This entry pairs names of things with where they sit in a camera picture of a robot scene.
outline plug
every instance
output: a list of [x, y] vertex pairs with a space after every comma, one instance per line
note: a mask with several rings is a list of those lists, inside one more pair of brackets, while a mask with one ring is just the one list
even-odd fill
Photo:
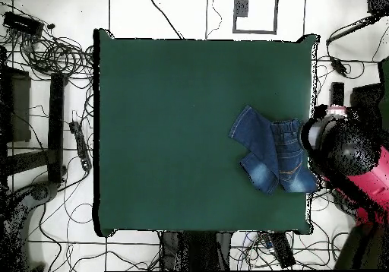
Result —
[[346, 67], [342, 64], [342, 62], [339, 59], [335, 59], [332, 56], [330, 56], [330, 61], [331, 61], [331, 66], [334, 68], [334, 70], [340, 75], [346, 77]]

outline denim pants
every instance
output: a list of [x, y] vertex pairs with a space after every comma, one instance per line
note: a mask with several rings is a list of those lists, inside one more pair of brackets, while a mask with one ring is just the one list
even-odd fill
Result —
[[240, 164], [254, 187], [272, 194], [280, 183], [287, 192], [317, 191], [317, 179], [303, 167], [297, 119], [270, 122], [250, 106], [235, 120], [229, 136], [251, 152]]

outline black frame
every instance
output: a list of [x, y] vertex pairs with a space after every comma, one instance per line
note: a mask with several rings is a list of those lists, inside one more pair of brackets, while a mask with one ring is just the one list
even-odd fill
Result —
[[[0, 103], [13, 109], [11, 104], [11, 77], [6, 63], [7, 50], [0, 46]], [[3, 167], [0, 172], [0, 181], [7, 185], [7, 177], [15, 173], [25, 172], [30, 169], [47, 165], [49, 182], [61, 183], [64, 170], [62, 168], [63, 156], [63, 128], [64, 128], [64, 92], [68, 79], [62, 73], [53, 73], [50, 82], [50, 107], [49, 107], [49, 133], [48, 149], [29, 153], [20, 153], [8, 156], [7, 136], [11, 134], [11, 111], [3, 111], [3, 119], [0, 121], [0, 131], [5, 131], [5, 139], [0, 140], [3, 150], [0, 163]]]
[[234, 0], [234, 16], [233, 16], [233, 24], [232, 24], [232, 32], [234, 34], [270, 34], [277, 35], [277, 26], [278, 26], [278, 0], [275, 0], [274, 5], [274, 24], [273, 30], [237, 30], [236, 29], [236, 18], [238, 17], [238, 13], [236, 10], [236, 6], [239, 3], [239, 0]]

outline green mat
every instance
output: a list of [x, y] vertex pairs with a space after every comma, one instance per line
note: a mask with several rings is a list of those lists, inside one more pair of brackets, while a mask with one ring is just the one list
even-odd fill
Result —
[[247, 104], [271, 121], [308, 118], [317, 36], [114, 40], [100, 30], [94, 38], [97, 228], [309, 232], [306, 194], [255, 190], [239, 165], [248, 151], [228, 133]]

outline power adapter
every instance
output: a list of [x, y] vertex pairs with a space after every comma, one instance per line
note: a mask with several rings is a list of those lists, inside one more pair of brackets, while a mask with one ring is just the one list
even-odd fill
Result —
[[16, 30], [36, 38], [41, 37], [44, 26], [43, 23], [33, 18], [16, 15], [11, 11], [5, 13], [3, 25], [10, 30]]
[[343, 75], [346, 77], [346, 67], [342, 64], [342, 62], [338, 59], [335, 59], [334, 57], [330, 56], [331, 66], [333, 69], [339, 73], [340, 75]]

